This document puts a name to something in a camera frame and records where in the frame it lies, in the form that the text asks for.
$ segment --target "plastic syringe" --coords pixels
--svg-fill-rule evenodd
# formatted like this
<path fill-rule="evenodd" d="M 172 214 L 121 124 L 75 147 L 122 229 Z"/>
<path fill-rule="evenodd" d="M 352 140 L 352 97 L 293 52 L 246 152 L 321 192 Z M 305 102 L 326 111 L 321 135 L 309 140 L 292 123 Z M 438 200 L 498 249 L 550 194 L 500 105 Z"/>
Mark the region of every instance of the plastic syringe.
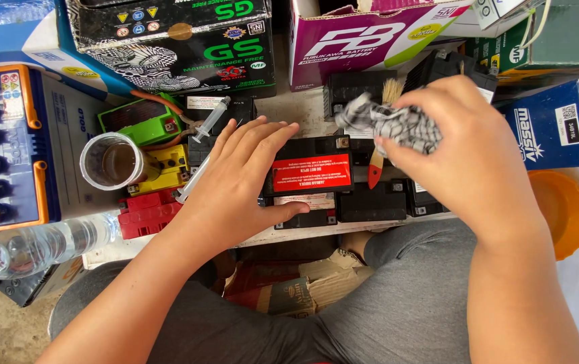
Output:
<path fill-rule="evenodd" d="M 209 165 L 209 158 L 211 158 L 211 156 L 208 156 L 204 160 L 204 162 L 202 162 L 202 164 L 200 164 L 200 167 L 197 169 L 195 174 L 193 174 L 193 177 L 191 177 L 188 180 L 188 182 L 186 183 L 186 185 L 183 188 L 177 189 L 177 191 L 180 193 L 179 197 L 175 197 L 175 200 L 177 200 L 177 202 L 179 202 L 183 205 L 183 203 L 186 201 L 186 199 L 188 198 L 188 195 L 190 195 L 190 192 L 193 190 L 193 187 L 195 187 L 195 185 L 197 185 L 197 181 L 200 180 L 200 177 L 202 177 L 202 175 L 204 174 L 204 171 L 207 169 L 207 166 Z"/>
<path fill-rule="evenodd" d="M 204 120 L 204 122 L 202 123 L 202 126 L 197 128 L 197 134 L 192 136 L 192 138 L 196 142 L 202 143 L 200 141 L 200 139 L 202 139 L 204 136 L 207 137 L 210 135 L 209 132 L 211 131 L 211 128 L 213 128 L 213 125 L 215 125 L 215 123 L 218 121 L 220 116 L 222 116 L 222 114 L 224 114 L 224 111 L 227 110 L 230 102 L 231 102 L 231 97 L 229 97 L 229 96 L 225 96 L 222 100 L 220 100 L 220 102 L 215 107 L 215 109 L 213 109 L 213 111 L 211 112 L 209 117 L 207 117 L 206 120 Z"/>

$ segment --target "left hand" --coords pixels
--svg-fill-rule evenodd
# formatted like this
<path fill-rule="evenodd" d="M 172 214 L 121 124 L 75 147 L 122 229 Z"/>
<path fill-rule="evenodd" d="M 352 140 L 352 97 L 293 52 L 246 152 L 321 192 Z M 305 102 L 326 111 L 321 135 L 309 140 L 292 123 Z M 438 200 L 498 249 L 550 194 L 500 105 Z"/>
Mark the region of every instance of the left hand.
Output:
<path fill-rule="evenodd" d="M 310 211 L 303 202 L 258 206 L 258 196 L 276 153 L 299 125 L 267 123 L 264 116 L 236 129 L 236 120 L 218 136 L 209 166 L 168 229 L 192 231 L 194 239 L 222 251 L 266 228 Z"/>

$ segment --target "leg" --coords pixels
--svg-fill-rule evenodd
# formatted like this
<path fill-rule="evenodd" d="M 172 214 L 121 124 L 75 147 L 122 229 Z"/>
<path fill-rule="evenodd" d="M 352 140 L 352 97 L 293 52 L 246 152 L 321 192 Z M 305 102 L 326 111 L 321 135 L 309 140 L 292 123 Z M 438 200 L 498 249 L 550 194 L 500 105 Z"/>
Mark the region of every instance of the leg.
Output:
<path fill-rule="evenodd" d="M 51 338 L 100 294 L 127 263 L 104 264 L 73 284 L 51 314 Z M 315 332 L 313 322 L 270 317 L 226 301 L 206 288 L 216 277 L 215 266 L 209 262 L 193 275 L 191 279 L 196 281 L 189 280 L 184 285 L 159 331 L 149 363 L 324 361 L 310 338 Z"/>
<path fill-rule="evenodd" d="M 319 350 L 342 363 L 469 363 L 467 278 L 476 238 L 459 219 L 373 236 L 375 274 L 313 319 Z"/>

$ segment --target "plastic water bottle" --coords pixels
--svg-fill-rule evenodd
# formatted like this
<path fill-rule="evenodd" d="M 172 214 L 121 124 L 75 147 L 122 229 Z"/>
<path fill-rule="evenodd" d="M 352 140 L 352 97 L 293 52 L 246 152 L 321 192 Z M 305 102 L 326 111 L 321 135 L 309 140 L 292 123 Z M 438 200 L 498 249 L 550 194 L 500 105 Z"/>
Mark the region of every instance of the plastic water bottle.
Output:
<path fill-rule="evenodd" d="M 28 277 L 113 242 L 119 222 L 95 214 L 0 233 L 0 279 Z"/>

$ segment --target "concrete floor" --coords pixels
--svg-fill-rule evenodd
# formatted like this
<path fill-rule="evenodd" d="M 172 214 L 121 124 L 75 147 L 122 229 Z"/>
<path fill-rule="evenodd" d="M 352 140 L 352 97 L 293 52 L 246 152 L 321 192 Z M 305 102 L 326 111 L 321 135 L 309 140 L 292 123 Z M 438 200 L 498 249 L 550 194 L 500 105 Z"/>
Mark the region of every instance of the concrete floor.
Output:
<path fill-rule="evenodd" d="M 34 363 L 38 359 L 50 342 L 47 323 L 61 293 L 20 308 L 0 292 L 0 364 Z"/>

